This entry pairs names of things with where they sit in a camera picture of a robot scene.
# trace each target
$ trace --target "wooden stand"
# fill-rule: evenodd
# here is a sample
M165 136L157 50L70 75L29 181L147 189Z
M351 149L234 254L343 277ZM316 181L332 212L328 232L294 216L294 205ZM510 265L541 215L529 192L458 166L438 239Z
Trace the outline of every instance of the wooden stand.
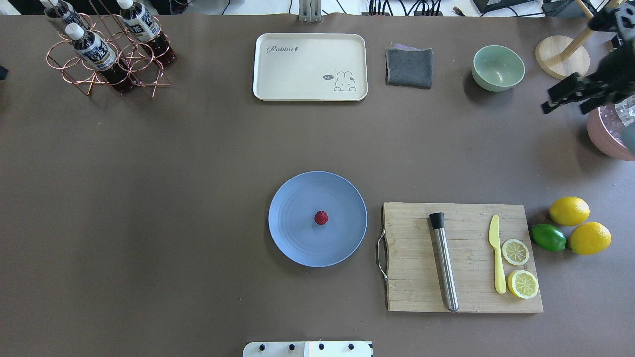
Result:
M624 0L611 0L607 7L616 8L623 2ZM576 3L587 18L593 17L581 0L576 0ZM548 75L558 79L564 79L575 72L584 76L589 71L591 59L582 45L592 34L593 30L587 27L575 39L549 36L536 46L536 61Z

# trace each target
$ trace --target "mint green bowl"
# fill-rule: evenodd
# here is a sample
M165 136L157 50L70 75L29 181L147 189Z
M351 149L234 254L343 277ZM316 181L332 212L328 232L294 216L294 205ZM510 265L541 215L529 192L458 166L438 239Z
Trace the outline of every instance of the mint green bowl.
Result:
M505 46L485 46L474 55L472 77L486 90L508 90L517 85L524 76L523 60L516 52Z

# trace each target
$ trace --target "lime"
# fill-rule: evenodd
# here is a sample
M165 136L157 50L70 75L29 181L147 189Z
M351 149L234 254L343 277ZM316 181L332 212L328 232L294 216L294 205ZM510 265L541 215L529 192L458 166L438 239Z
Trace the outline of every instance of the lime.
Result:
M589 218L589 205L577 197L562 197L549 207L551 219L563 226L576 226Z
M539 247L550 252L560 252L565 249L565 235L552 224L540 223L533 226L531 238Z
M531 299L538 294L538 279L526 270L515 270L507 276L507 286L521 299Z
M529 249L518 239L506 241L500 251L503 253L503 258L515 266L522 266L529 260Z
M597 222L581 224L569 236L569 248L582 255L602 252L610 244L611 232Z

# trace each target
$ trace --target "lemon slice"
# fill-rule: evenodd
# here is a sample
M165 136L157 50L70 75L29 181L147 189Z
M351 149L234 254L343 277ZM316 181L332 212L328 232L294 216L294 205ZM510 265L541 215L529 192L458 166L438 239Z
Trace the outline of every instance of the lemon slice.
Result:
M500 251L503 253L503 258L515 266L522 266L529 260L529 249L518 239L506 241Z
M538 294L538 279L526 270L515 270L507 276L507 286L521 299L531 299Z

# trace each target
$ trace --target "pink bowl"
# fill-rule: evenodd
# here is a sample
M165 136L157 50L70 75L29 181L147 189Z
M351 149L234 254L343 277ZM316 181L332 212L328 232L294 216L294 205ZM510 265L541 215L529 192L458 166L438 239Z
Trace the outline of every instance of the pink bowl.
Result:
M619 120L613 104L598 107L589 113L587 131L593 144L601 152L620 160L635 161L635 156L626 149L624 144L614 135L619 135L621 130L611 133L607 126L612 126L615 120Z

